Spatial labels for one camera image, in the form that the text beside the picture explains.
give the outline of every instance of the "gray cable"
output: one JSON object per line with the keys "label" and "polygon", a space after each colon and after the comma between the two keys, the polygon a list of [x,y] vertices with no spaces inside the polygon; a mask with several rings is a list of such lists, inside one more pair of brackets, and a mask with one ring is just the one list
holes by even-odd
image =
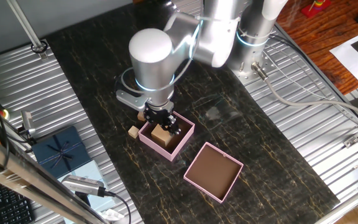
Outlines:
{"label": "gray cable", "polygon": [[334,100],[321,100],[321,101],[312,101],[312,102],[306,102],[306,103],[295,103],[288,101],[284,98],[282,98],[273,88],[272,84],[269,82],[268,79],[265,80],[266,85],[270,88],[270,91],[272,91],[273,95],[277,97],[278,100],[280,100],[282,103],[290,106],[311,106],[311,105],[322,105],[322,104],[331,104],[331,105],[341,105],[346,108],[352,109],[356,112],[358,112],[358,108],[352,105],[348,105],[347,103],[334,101]]}

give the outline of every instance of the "pink box lid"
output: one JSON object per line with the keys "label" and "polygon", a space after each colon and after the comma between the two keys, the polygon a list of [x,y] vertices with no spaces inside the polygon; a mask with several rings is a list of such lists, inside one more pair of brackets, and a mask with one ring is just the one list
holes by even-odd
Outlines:
{"label": "pink box lid", "polygon": [[[206,148],[206,146],[209,146],[211,149],[214,149],[215,151],[219,152],[220,154],[223,155],[223,157],[228,158],[229,160],[233,161],[234,163],[240,165],[240,168],[236,174],[236,177],[233,178],[233,180],[230,183],[230,187],[228,188],[227,192],[224,194],[224,197],[222,199],[218,198],[217,196],[215,196],[214,194],[212,194],[211,192],[209,192],[208,190],[204,189],[202,186],[198,185],[197,183],[195,183],[194,181],[190,180],[188,178],[188,173],[190,171],[190,169],[193,167],[193,165],[195,164],[195,162],[197,161],[197,158],[199,157],[199,155],[201,154],[201,152]],[[187,169],[185,175],[183,176],[183,178],[185,180],[187,180],[189,183],[193,184],[194,186],[196,186],[197,188],[199,188],[200,190],[202,190],[203,192],[205,192],[206,194],[208,194],[209,196],[211,196],[212,198],[214,198],[215,200],[217,200],[219,203],[222,203],[224,201],[224,199],[227,197],[227,195],[229,194],[233,184],[235,183],[235,181],[237,180],[241,169],[243,167],[243,163],[239,162],[238,160],[236,160],[235,158],[229,156],[228,154],[226,154],[225,152],[223,152],[222,150],[218,149],[217,147],[213,146],[211,143],[206,142],[204,144],[204,146],[201,148],[201,150],[198,152],[197,156],[195,157],[194,161],[191,163],[191,165],[189,166],[189,168]]]}

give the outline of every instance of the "open pink box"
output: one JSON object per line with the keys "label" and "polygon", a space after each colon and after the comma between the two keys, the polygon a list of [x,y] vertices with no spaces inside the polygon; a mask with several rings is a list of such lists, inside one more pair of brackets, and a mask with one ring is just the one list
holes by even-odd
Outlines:
{"label": "open pink box", "polygon": [[206,142],[183,178],[222,203],[242,166],[241,162]]}
{"label": "open pink box", "polygon": [[160,146],[152,140],[151,133],[157,124],[150,124],[149,122],[146,122],[139,131],[139,139],[152,149],[156,150],[163,157],[167,158],[169,161],[172,161],[175,158],[180,149],[182,149],[187,140],[189,140],[190,136],[194,132],[195,126],[194,123],[180,116],[178,113],[173,112],[173,114],[177,117],[177,123],[181,132],[180,134],[175,135],[166,147]]}

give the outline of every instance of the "wooden block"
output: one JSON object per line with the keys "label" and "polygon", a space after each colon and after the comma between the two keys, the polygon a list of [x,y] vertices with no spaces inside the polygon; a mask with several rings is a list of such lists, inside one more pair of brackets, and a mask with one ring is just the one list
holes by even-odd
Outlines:
{"label": "wooden block", "polygon": [[143,112],[139,112],[139,113],[137,114],[137,119],[138,119],[139,121],[146,121],[146,119],[144,119],[144,114],[143,114]]}
{"label": "wooden block", "polygon": [[132,126],[132,127],[130,128],[130,130],[128,131],[128,134],[129,134],[132,138],[136,139],[137,136],[139,135],[139,129],[137,129],[137,127],[135,127],[135,126]]}
{"label": "wooden block", "polygon": [[154,142],[163,147],[168,145],[172,137],[169,131],[164,131],[159,124],[152,131],[152,139]]}

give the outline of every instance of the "gift box ribbon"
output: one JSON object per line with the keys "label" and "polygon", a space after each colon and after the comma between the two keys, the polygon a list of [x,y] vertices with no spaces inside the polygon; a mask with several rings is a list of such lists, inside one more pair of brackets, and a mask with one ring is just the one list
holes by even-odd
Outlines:
{"label": "gift box ribbon", "polygon": [[54,168],[63,159],[67,169],[71,170],[70,164],[69,164],[69,162],[67,160],[68,159],[72,160],[74,158],[74,156],[68,155],[67,153],[70,152],[71,150],[75,149],[76,147],[83,145],[83,143],[79,142],[79,143],[76,143],[76,144],[72,145],[71,147],[68,147],[69,142],[67,141],[62,146],[60,144],[59,140],[57,139],[56,135],[53,135],[52,137],[53,137],[53,140],[55,140],[55,144],[56,144],[58,149],[56,149],[56,148],[54,148],[54,147],[52,147],[50,145],[47,145],[47,146],[51,150],[56,151],[57,154],[54,155],[54,156],[51,156],[51,157],[49,157],[47,159],[44,159],[43,161],[40,161],[39,164],[42,165],[42,164],[45,164],[47,162],[50,162],[50,161],[56,159],[56,161],[51,166],[51,168]]}

